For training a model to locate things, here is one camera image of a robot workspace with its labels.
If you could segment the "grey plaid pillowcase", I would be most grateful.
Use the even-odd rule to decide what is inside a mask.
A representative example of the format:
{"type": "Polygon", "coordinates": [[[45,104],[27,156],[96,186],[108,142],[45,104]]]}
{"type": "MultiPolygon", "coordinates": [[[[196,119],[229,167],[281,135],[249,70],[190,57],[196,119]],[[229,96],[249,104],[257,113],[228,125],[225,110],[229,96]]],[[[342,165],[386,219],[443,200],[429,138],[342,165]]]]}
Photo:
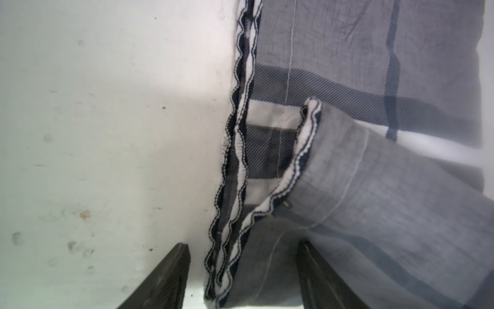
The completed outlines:
{"type": "Polygon", "coordinates": [[[492,308],[484,1],[239,1],[208,308],[303,306],[310,242],[369,308],[492,308]]]}

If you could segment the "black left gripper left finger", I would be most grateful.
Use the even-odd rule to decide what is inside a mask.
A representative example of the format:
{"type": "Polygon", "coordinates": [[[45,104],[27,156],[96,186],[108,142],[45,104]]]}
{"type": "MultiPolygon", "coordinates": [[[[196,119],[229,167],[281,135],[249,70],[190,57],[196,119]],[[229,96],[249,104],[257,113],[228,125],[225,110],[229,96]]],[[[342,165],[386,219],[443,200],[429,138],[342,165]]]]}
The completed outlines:
{"type": "Polygon", "coordinates": [[[118,308],[181,309],[189,267],[189,246],[184,243],[177,243],[118,308]]]}

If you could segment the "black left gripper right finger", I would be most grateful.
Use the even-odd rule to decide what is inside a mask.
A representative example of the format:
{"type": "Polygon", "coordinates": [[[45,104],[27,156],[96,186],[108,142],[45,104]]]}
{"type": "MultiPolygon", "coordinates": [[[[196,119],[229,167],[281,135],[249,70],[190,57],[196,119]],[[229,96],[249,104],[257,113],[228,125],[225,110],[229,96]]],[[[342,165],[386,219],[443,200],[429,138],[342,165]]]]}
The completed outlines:
{"type": "Polygon", "coordinates": [[[298,244],[296,264],[305,309],[369,309],[307,240],[298,244]]]}

